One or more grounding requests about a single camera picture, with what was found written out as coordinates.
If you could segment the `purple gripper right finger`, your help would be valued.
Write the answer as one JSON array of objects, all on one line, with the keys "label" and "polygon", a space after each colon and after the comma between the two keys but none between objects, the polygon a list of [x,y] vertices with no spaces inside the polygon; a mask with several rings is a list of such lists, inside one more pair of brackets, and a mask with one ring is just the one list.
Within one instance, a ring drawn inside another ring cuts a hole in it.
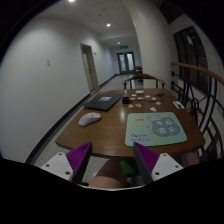
[{"label": "purple gripper right finger", "polygon": [[143,183],[152,183],[152,171],[160,155],[137,142],[134,143],[133,152]]}]

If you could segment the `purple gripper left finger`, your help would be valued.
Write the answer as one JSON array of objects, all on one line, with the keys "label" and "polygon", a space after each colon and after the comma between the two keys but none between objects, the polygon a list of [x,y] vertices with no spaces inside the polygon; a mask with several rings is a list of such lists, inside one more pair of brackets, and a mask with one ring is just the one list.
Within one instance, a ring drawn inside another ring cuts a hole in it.
[{"label": "purple gripper left finger", "polygon": [[73,182],[81,183],[86,167],[92,154],[92,143],[88,142],[66,154],[67,160],[73,170]]}]

